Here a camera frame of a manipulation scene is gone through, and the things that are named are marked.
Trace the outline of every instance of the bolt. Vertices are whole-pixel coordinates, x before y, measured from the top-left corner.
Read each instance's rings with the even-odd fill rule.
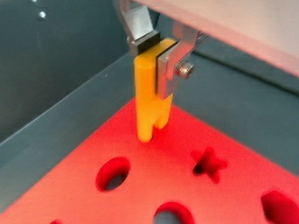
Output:
[[[175,73],[186,80],[193,76],[194,64],[187,60],[182,60],[175,67]]]
[[[46,19],[46,18],[47,18],[47,14],[46,14],[44,11],[42,11],[42,12],[39,13],[39,17],[40,17],[40,19]]]

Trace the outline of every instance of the circular hole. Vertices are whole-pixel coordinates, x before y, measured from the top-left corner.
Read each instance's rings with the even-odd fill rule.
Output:
[[[195,224],[193,214],[178,202],[165,203],[157,210],[154,224]]]
[[[161,212],[154,217],[154,224],[182,224],[182,221],[175,213],[173,212]]]
[[[105,192],[117,189],[125,183],[130,171],[130,162],[125,157],[113,158],[101,168],[97,176],[97,188]]]

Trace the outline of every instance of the yellow block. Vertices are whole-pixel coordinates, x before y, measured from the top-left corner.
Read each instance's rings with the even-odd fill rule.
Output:
[[[151,141],[154,127],[162,129],[169,123],[174,95],[162,100],[155,94],[157,56],[174,43],[173,39],[165,39],[135,58],[137,130],[142,142]]]

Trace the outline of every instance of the hole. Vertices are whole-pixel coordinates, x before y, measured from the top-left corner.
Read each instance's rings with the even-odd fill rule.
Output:
[[[191,156],[198,158],[198,163],[193,168],[194,175],[199,176],[207,174],[211,181],[218,184],[221,182],[221,170],[229,167],[229,163],[217,158],[215,150],[209,147],[203,154],[199,156],[199,153],[193,152]]]
[[[62,221],[61,220],[55,220],[51,222],[51,224],[62,224]]]
[[[129,171],[129,160],[123,157],[113,158],[98,172],[97,188],[105,192],[121,187],[127,179]]]
[[[273,191],[262,196],[266,219],[273,224],[298,224],[299,207],[281,192]]]
[[[154,217],[154,224],[182,224],[182,221],[175,213],[171,212],[161,212]]]
[[[165,203],[155,212],[154,224],[194,224],[190,210],[178,202]]]

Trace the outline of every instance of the red shape sorter board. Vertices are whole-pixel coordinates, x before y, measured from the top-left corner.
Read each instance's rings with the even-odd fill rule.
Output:
[[[118,174],[123,184],[106,191]],[[150,224],[166,210],[187,224],[298,224],[298,202],[298,177],[175,106],[166,128],[141,143],[131,101],[0,223]]]

